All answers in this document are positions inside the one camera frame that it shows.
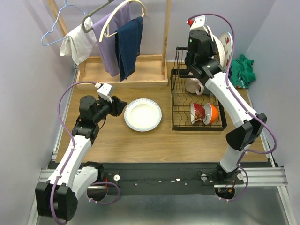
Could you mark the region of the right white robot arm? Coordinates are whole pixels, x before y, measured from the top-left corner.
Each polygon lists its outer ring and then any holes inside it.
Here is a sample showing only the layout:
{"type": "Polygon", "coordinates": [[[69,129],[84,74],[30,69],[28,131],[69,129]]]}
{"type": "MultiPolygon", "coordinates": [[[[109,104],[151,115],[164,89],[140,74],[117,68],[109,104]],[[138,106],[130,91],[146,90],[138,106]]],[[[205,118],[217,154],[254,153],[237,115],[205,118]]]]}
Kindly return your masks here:
{"type": "Polygon", "coordinates": [[[193,77],[214,94],[235,126],[225,136],[228,147],[215,173],[217,181],[225,184],[236,173],[242,153],[260,136],[267,117],[264,113],[258,114],[247,104],[228,81],[225,69],[213,59],[217,54],[216,47],[216,42],[208,32],[190,31],[185,64],[193,77]]]}

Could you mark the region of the watermelon pattern white plate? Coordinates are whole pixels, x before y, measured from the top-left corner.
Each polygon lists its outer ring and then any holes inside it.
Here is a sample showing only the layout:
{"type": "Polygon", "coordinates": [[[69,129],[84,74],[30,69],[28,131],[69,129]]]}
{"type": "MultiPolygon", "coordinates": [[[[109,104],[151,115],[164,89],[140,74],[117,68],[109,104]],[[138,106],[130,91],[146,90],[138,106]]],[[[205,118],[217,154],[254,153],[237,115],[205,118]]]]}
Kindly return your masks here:
{"type": "Polygon", "coordinates": [[[227,69],[233,49],[233,38],[229,32],[223,32],[220,35],[219,40],[221,41],[225,53],[223,68],[227,69]]]}

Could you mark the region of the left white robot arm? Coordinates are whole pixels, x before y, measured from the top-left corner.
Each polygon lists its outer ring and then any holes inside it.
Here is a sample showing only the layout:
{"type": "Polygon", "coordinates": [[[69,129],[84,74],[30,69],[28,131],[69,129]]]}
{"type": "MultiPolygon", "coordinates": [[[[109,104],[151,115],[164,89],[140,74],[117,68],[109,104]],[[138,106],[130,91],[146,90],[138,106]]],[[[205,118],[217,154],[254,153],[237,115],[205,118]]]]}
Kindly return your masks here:
{"type": "Polygon", "coordinates": [[[91,95],[82,97],[79,103],[79,116],[63,158],[47,181],[39,182],[35,188],[38,214],[53,218],[59,225],[74,217],[78,199],[89,185],[116,186],[104,179],[101,163],[87,162],[82,168],[80,165],[101,129],[99,122],[108,115],[120,116],[127,103],[116,96],[105,100],[91,95]]]}

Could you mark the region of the blue striped white plate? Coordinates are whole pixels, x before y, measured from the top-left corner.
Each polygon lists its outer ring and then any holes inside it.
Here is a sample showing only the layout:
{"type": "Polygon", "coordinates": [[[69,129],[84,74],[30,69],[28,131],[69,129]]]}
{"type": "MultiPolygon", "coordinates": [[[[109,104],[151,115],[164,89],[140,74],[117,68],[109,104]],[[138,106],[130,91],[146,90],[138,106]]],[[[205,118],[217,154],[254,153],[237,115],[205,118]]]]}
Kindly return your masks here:
{"type": "Polygon", "coordinates": [[[217,60],[221,66],[224,65],[225,62],[225,51],[221,41],[212,33],[209,26],[206,26],[208,33],[210,34],[213,42],[215,43],[215,52],[216,54],[213,56],[213,59],[217,60]]]}

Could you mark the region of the white bowl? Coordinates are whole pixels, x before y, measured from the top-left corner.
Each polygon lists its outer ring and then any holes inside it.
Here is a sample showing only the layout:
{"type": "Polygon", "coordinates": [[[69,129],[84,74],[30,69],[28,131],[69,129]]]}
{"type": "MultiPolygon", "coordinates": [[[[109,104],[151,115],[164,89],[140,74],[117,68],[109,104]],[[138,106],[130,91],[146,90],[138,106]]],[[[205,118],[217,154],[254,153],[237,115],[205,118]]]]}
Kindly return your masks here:
{"type": "Polygon", "coordinates": [[[192,125],[196,122],[203,121],[205,118],[205,109],[203,106],[197,103],[190,105],[190,118],[192,125]]]}

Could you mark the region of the orange bowl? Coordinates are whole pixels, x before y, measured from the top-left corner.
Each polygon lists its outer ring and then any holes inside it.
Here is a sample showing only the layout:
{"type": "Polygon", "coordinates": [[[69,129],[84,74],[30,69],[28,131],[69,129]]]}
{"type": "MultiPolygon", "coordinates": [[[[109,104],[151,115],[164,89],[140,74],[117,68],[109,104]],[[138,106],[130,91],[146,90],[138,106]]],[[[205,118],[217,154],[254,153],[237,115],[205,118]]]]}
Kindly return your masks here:
{"type": "Polygon", "coordinates": [[[203,119],[203,122],[205,125],[210,125],[218,119],[219,117],[218,110],[214,105],[210,103],[206,103],[204,106],[204,110],[205,110],[205,117],[203,119]]]}

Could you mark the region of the pink ceramic mug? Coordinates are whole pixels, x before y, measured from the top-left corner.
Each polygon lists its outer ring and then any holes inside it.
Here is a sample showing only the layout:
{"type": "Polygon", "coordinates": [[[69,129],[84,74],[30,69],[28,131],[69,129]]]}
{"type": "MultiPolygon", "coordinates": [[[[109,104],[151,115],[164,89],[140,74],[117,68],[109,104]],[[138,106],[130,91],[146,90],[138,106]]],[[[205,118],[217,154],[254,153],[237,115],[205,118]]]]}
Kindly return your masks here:
{"type": "Polygon", "coordinates": [[[195,93],[197,95],[202,95],[204,92],[204,86],[196,78],[188,78],[185,84],[185,88],[189,93],[195,93]]]}

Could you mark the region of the black wire dish rack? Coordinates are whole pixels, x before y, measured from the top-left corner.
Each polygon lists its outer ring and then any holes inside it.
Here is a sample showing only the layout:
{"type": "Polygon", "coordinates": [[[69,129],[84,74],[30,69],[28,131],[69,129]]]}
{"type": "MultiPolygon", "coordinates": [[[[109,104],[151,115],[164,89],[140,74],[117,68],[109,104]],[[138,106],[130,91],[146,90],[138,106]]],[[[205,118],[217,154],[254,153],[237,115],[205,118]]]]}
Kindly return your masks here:
{"type": "Polygon", "coordinates": [[[220,102],[212,95],[197,95],[186,90],[187,81],[192,78],[184,59],[187,47],[177,47],[174,66],[171,70],[172,128],[175,131],[223,131],[227,127],[225,111],[220,102]],[[210,103],[218,110],[215,122],[205,125],[202,121],[192,124],[190,106],[192,103],[205,106],[210,103]]]}

